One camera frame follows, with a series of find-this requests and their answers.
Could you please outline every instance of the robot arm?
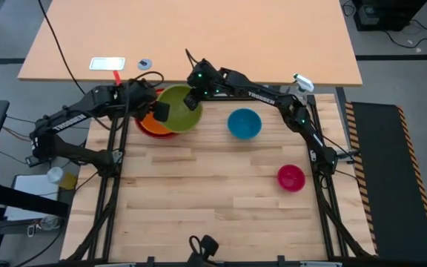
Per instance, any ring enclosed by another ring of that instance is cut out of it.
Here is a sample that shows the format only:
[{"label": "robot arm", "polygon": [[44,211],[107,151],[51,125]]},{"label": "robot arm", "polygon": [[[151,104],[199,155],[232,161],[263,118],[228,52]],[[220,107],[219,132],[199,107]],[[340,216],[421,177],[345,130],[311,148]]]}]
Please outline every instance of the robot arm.
[{"label": "robot arm", "polygon": [[156,89],[144,79],[129,80],[126,85],[97,86],[85,94],[79,102],[50,116],[37,120],[35,130],[30,134],[33,155],[38,159],[56,156],[74,162],[93,164],[100,175],[111,176],[116,170],[118,153],[112,151],[92,151],[78,145],[66,143],[57,133],[89,118],[108,116],[134,116],[143,120],[150,111],[154,118],[165,121],[169,106],[157,102]]},{"label": "robot arm", "polygon": [[217,71],[205,59],[197,62],[188,77],[188,84],[192,89],[185,97],[184,103],[191,110],[194,110],[200,101],[216,93],[249,96],[278,108],[286,126],[293,132],[299,133],[311,146],[317,158],[317,169],[323,174],[335,172],[338,161],[337,152],[320,141],[307,107],[296,96],[276,92],[253,83],[244,74],[235,70],[220,68]]}]

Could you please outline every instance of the sticker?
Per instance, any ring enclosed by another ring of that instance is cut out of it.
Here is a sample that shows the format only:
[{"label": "sticker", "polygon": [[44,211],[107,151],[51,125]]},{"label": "sticker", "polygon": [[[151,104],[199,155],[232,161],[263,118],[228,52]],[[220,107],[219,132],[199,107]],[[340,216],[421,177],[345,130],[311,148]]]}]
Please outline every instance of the sticker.
[{"label": "sticker", "polygon": [[91,70],[123,70],[125,68],[125,58],[92,58],[90,62]]}]

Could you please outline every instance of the plastic bottle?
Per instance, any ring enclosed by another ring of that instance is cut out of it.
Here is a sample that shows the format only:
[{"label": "plastic bottle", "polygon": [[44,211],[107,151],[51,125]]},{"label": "plastic bottle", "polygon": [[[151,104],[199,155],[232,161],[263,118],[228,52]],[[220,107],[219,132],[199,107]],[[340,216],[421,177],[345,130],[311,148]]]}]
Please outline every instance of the plastic bottle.
[{"label": "plastic bottle", "polygon": [[64,171],[60,167],[53,167],[47,172],[47,179],[49,182],[58,185],[59,187],[67,190],[75,188],[77,178],[70,172]]}]

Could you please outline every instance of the yellow and black striped tape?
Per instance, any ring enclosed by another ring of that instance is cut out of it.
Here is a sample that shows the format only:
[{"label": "yellow and black striped tape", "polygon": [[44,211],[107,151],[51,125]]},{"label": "yellow and black striped tape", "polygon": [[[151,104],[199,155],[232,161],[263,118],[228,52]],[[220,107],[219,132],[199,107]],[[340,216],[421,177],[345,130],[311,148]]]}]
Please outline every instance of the yellow and black striped tape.
[{"label": "yellow and black striped tape", "polygon": [[406,124],[403,109],[401,107],[398,107],[398,112],[400,113],[401,125],[403,126],[403,132],[405,134],[406,143],[408,144],[409,155],[411,157],[411,161],[413,162],[414,175],[416,176],[418,188],[420,189],[421,193],[421,200],[423,201],[423,206],[427,217],[427,196],[426,190],[424,189],[423,180],[421,179],[420,168],[418,167],[418,161],[416,160],[416,155],[414,154],[413,143],[411,142],[411,137],[409,136],[408,125]]},{"label": "yellow and black striped tape", "polygon": [[[346,113],[347,123],[348,123],[350,145],[352,149],[359,150],[360,145],[359,145],[359,137],[357,135],[357,125],[355,124],[354,106],[350,102],[347,102],[345,104],[345,113]],[[375,254],[378,254],[377,241],[375,240],[375,233],[374,233],[374,224],[371,218],[370,202],[368,201],[367,182],[365,179],[365,173],[363,171],[363,165],[362,165],[362,157],[355,156],[354,161],[355,161],[354,163],[355,177],[357,178],[357,181],[358,181],[360,197],[362,198],[363,210],[365,211],[365,216],[367,218],[368,229],[370,230],[371,241],[374,244]]]}]

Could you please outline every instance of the light wood desk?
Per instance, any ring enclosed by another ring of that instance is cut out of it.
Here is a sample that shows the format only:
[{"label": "light wood desk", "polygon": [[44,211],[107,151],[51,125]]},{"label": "light wood desk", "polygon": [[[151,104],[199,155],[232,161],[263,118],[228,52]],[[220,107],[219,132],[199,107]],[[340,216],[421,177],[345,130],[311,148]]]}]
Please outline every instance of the light wood desk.
[{"label": "light wood desk", "polygon": [[[345,147],[334,95],[316,99],[324,135]],[[192,234],[210,234],[219,242],[215,260],[273,261],[279,254],[287,260],[326,259],[302,137],[286,128],[275,108],[261,102],[203,105],[196,129],[175,139],[152,139],[131,123],[110,261],[145,262],[154,256],[158,262],[184,262]],[[262,131],[252,141],[239,141],[227,129],[228,115],[240,107],[254,109],[262,119]],[[87,147],[106,148],[108,131],[95,122],[90,129]],[[306,173],[300,192],[278,186],[276,173],[284,164],[298,165]],[[354,173],[345,163],[337,170]],[[91,165],[82,167],[79,183],[95,171]],[[345,227],[373,253],[357,182],[343,174],[333,175],[333,180]],[[93,179],[76,193],[62,259],[74,252],[92,226],[99,185],[100,180]],[[104,231],[100,233],[99,252]],[[334,231],[332,237],[337,254]]]},{"label": "light wood desk", "polygon": [[[294,73],[318,86],[362,84],[339,0],[53,0],[47,15],[80,81],[113,81],[89,64],[119,56],[124,79],[139,75],[147,58],[166,81],[185,82],[187,48],[267,85],[291,83]],[[70,80],[46,22],[19,78]]]}]

